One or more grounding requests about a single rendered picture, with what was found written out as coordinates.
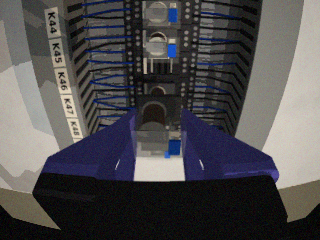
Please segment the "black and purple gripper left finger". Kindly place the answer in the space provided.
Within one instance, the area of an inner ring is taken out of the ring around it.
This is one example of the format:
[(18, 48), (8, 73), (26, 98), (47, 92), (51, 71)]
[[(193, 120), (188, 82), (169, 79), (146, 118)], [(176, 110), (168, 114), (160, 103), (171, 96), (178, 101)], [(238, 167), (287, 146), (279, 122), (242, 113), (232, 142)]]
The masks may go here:
[(136, 160), (131, 137), (134, 112), (135, 109), (131, 109), (113, 124), (49, 156), (40, 174), (134, 180)]

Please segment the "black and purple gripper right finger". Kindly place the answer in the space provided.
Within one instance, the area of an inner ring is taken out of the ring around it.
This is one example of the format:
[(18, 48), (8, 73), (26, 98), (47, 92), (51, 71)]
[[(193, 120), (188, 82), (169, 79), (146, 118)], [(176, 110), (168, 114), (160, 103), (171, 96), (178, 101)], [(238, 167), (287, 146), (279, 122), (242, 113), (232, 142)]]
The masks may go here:
[(271, 156), (205, 123), (186, 108), (184, 115), (187, 127), (185, 180), (269, 175), (276, 184), (279, 172)]

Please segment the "grey flat mounting plate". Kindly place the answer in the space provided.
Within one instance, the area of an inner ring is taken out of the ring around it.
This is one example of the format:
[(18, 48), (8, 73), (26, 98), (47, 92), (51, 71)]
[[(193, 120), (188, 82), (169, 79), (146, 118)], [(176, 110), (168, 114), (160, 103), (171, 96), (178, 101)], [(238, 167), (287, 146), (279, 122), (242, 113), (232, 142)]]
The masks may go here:
[[(87, 3), (99, 2), (104, 0), (87, 0)], [(233, 5), (238, 5), (239, 0), (208, 0), (208, 1), (218, 1), (222, 3), (228, 3)], [(92, 14), (96, 12), (106, 11), (110, 9), (123, 9), (123, 1), (117, 2), (107, 2), (101, 4), (87, 5), (87, 13)], [(211, 12), (211, 13), (221, 13), (225, 15), (232, 15), (237, 17), (238, 7), (231, 7), (227, 5), (220, 5), (215, 3), (205, 3), (201, 4), (201, 12)], [(202, 16), (214, 16), (214, 17), (223, 17), (219, 15), (208, 15), (201, 14)], [(108, 13), (93, 15), (99, 17), (120, 17), (124, 16), (124, 11), (112, 11)], [(201, 27), (213, 27), (213, 28), (229, 28), (236, 29), (237, 20), (222, 20), (222, 19), (207, 19), (201, 18), (200, 26)], [(114, 26), (114, 25), (124, 25), (124, 19), (95, 19), (88, 18), (89, 27), (94, 26)], [(122, 28), (97, 28), (89, 29), (90, 38), (93, 37), (106, 37), (106, 36), (125, 36), (124, 27)], [(226, 31), (226, 30), (212, 30), (212, 29), (200, 29), (199, 38), (210, 38), (210, 39), (223, 39), (223, 40), (234, 40), (235, 31)], [(94, 46), (99, 46), (106, 43), (115, 43), (115, 42), (125, 42), (125, 38), (114, 38), (114, 39), (98, 39), (90, 40), (91, 48)], [(199, 43), (222, 43), (222, 41), (209, 41), (209, 40), (199, 40)], [(234, 44), (225, 44), (225, 45), (214, 45), (206, 46), (199, 45), (198, 52), (233, 52)], [(108, 45), (105, 47), (100, 47), (93, 50), (102, 50), (102, 51), (125, 51), (125, 45)], [(96, 61), (109, 61), (109, 62), (126, 62), (125, 53), (92, 53), (92, 60)], [(232, 54), (222, 54), (222, 55), (201, 55), (198, 54), (198, 62), (200, 63), (229, 63), (232, 60)], [(94, 63), (94, 69), (107, 68), (111, 66), (116, 67), (126, 67), (126, 64), (107, 64), (107, 63)], [(206, 65), (197, 65), (198, 69), (214, 69), (218, 71), (230, 72), (231, 65), (215, 65), (215, 66), (206, 66)], [(127, 74), (127, 69), (107, 69), (103, 71), (95, 71), (95, 79), (108, 77), (112, 75)], [(213, 78), (221, 79), (228, 81), (229, 74), (222, 74), (218, 72), (210, 71), (196, 71), (196, 75), (210, 76)], [(116, 86), (128, 86), (127, 76), (125, 77), (113, 77), (105, 80), (96, 81), (97, 83), (106, 83)], [(227, 89), (227, 83), (207, 79), (207, 78), (196, 78), (195, 85), (198, 86), (213, 86), (220, 88), (222, 90)], [(110, 86), (96, 85), (97, 89), (128, 89), (128, 88), (116, 88)], [(225, 93), (219, 90), (212, 88), (195, 88), (195, 92), (211, 92), (211, 93)], [(129, 96), (128, 91), (97, 91), (98, 98), (106, 97), (115, 97), (115, 96)], [(225, 95), (205, 95), (205, 94), (194, 94), (194, 97), (201, 98), (211, 98), (217, 100), (225, 100)], [(99, 100), (102, 103), (108, 103), (119, 107), (129, 107), (129, 98), (116, 98), (109, 100)], [(209, 101), (204, 99), (194, 99), (193, 106), (210, 106), (215, 108), (223, 109), (224, 103)], [(106, 105), (99, 104), (100, 108), (114, 108)], [(118, 108), (114, 108), (118, 109)], [(113, 111), (113, 110), (100, 110), (101, 116), (108, 115), (125, 115), (129, 111)], [(202, 113), (202, 112), (220, 112), (219, 110), (209, 109), (209, 108), (193, 108), (193, 113)], [(221, 114), (204, 114), (196, 115), (198, 117), (215, 117), (221, 118)], [(104, 125), (111, 125), (121, 117), (102, 117), (102, 122)], [(219, 126), (220, 120), (217, 119), (202, 119), (205, 123), (209, 125)]]

